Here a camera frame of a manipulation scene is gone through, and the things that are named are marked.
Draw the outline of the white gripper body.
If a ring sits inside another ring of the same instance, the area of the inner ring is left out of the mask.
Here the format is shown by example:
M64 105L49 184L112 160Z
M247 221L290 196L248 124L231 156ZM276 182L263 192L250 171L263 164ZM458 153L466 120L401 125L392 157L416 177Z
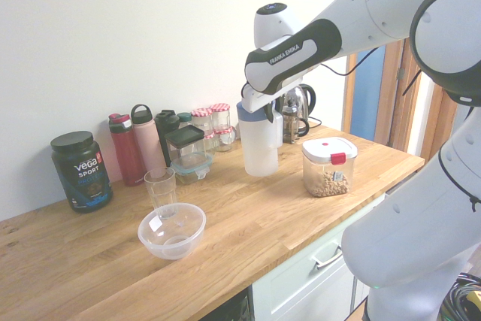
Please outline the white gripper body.
M245 83L241 90L241 96L243 109L249 113L254 113L279 98L280 92L276 92L273 95L264 94L254 90L248 83Z

